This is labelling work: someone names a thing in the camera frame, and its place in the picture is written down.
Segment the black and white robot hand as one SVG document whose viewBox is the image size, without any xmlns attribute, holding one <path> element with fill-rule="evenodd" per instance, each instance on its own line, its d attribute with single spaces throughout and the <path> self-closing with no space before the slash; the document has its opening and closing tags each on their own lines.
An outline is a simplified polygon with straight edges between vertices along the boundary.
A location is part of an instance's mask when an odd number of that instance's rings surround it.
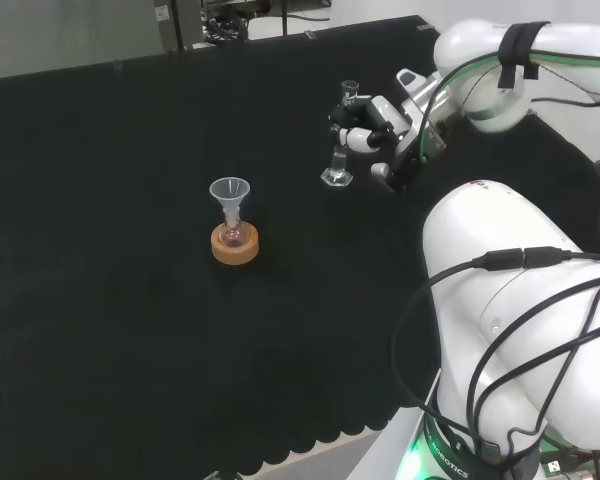
<svg viewBox="0 0 600 480">
<path fill-rule="evenodd" d="M 341 83 L 340 103 L 329 115 L 329 137 L 334 145 L 331 166 L 321 175 L 332 187 L 346 187 L 353 176 L 346 170 L 347 155 L 394 151 L 390 163 L 375 163 L 370 171 L 392 192 L 404 190 L 424 167 L 445 148 L 445 135 L 459 118 L 459 110 L 446 89 L 436 97 L 438 72 L 424 77 L 409 69 L 396 74 L 397 86 L 406 95 L 395 107 L 382 95 L 362 95 L 359 83 Z"/>
</svg>

